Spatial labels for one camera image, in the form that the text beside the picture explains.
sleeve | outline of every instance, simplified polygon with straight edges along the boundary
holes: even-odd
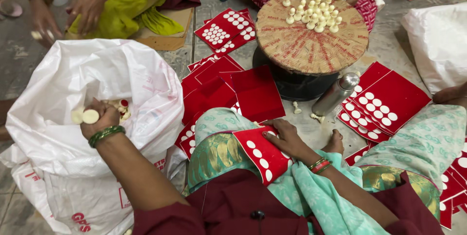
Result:
[[[399,220],[387,226],[385,230],[392,235],[422,235],[420,230],[408,220]]]
[[[206,234],[199,210],[178,202],[151,211],[135,210],[134,216],[135,235]]]

concrete floor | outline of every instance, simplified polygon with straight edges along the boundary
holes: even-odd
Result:
[[[18,19],[7,19],[0,22],[0,99],[17,97],[26,88],[35,67],[47,51],[35,42],[30,35],[30,10],[27,0],[16,0],[24,8],[24,14]],[[161,56],[177,71],[178,76],[188,74],[187,65],[211,54],[207,45],[199,38],[193,37],[192,30],[203,25],[203,20],[212,18],[226,8],[240,10],[250,9],[256,18],[258,8],[249,0],[201,0],[202,5],[196,8],[190,35],[185,46],[174,52],[161,51]],[[368,51],[347,71],[364,71],[372,62],[380,61],[389,68],[411,80],[426,91],[417,70],[408,41],[407,33],[400,24],[401,18],[411,8],[423,8],[436,5],[456,3],[455,0],[385,0],[386,6],[377,15],[375,27],[370,35]],[[67,19],[64,11],[66,5],[53,7],[57,23],[63,27]],[[256,44],[248,43],[230,53],[245,69],[252,67],[251,59]],[[311,105],[314,101],[300,103],[303,112],[293,114],[291,102],[283,101],[286,109],[286,119],[295,124],[299,134],[312,148],[322,148],[328,141],[321,136],[329,135],[333,128],[344,136],[345,156],[352,154],[365,146],[365,140],[346,125],[328,118],[323,124],[309,118]],[[0,152],[12,143],[0,143]],[[460,212],[453,216],[452,231],[444,229],[445,234],[467,234],[467,214]],[[10,175],[10,169],[0,163],[0,235],[53,234],[50,227],[28,202],[26,197],[16,187]]]

maroon clothing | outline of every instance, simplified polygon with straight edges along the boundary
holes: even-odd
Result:
[[[404,182],[400,187],[391,189],[393,192],[386,190],[375,193],[375,197],[401,219],[386,230],[394,235],[442,235],[441,227],[435,217],[423,212],[430,213],[406,178],[408,179],[407,173],[402,173],[401,179]],[[282,205],[256,175],[248,170],[235,169],[214,178],[186,200],[191,206],[175,203],[147,212],[135,210],[133,233],[136,235],[308,234],[307,219]],[[257,217],[258,211],[264,213],[264,219],[261,221]],[[323,234],[316,218],[308,219],[313,223],[315,231]]]

white fabric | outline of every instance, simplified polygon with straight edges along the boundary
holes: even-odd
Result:
[[[92,97],[129,100],[131,117],[121,125],[163,169],[184,113],[182,87],[155,50],[130,40],[57,41],[8,112],[15,144],[0,161],[15,167],[15,182],[55,232],[119,235],[132,224],[131,205],[70,116]],[[41,178],[35,186],[21,178],[25,165]]]
[[[430,93],[467,81],[467,3],[412,9],[402,19]]]

bottle cap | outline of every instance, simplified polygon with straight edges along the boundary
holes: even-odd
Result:
[[[347,73],[339,80],[339,85],[344,90],[352,90],[358,83],[360,83],[360,77],[355,73]]]

